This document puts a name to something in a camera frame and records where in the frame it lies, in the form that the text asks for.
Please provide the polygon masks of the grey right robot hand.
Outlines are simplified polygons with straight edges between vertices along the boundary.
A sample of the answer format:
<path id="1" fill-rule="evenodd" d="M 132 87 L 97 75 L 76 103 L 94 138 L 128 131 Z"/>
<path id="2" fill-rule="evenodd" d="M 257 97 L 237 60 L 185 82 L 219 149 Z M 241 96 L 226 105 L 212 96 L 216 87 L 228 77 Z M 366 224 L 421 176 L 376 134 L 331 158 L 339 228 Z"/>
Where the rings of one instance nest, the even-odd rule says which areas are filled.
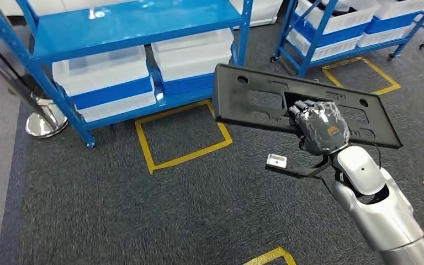
<path id="1" fill-rule="evenodd" d="M 348 145 L 349 128 L 334 102 L 298 100 L 289 112 L 299 128 L 301 150 L 322 156 Z"/>

